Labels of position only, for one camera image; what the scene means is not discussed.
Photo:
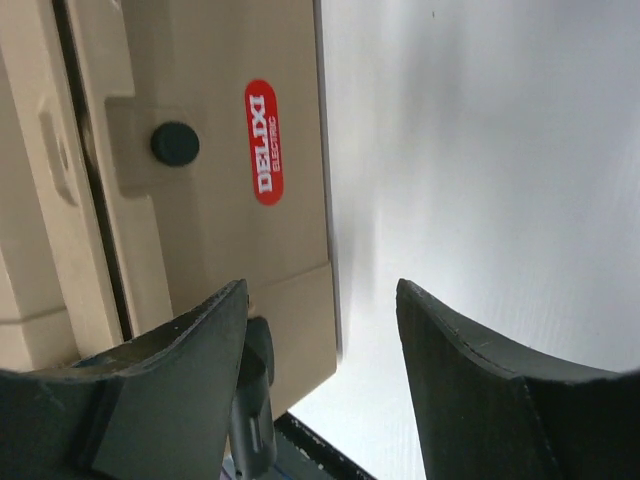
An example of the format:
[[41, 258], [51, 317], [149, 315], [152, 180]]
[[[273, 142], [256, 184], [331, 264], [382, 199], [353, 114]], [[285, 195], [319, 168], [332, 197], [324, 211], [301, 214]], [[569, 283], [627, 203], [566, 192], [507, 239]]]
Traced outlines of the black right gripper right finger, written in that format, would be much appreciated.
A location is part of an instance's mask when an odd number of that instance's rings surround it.
[[406, 279], [396, 316], [428, 478], [638, 477], [637, 371], [536, 351]]

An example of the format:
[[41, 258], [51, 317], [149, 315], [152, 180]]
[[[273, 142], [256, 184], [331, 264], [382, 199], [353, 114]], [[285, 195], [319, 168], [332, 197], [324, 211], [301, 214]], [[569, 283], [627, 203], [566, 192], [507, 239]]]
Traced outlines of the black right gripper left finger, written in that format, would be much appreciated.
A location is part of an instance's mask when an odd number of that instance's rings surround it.
[[247, 321], [236, 280], [63, 368], [1, 374], [5, 479], [215, 479]]

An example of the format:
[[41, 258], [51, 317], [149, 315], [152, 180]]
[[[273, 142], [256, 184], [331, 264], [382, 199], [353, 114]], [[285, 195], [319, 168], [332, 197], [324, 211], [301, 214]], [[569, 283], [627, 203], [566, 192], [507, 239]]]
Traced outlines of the tan plastic tool box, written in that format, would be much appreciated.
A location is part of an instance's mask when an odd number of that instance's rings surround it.
[[217, 478], [338, 360], [315, 1], [1, 5], [1, 374], [73, 366], [242, 280]]

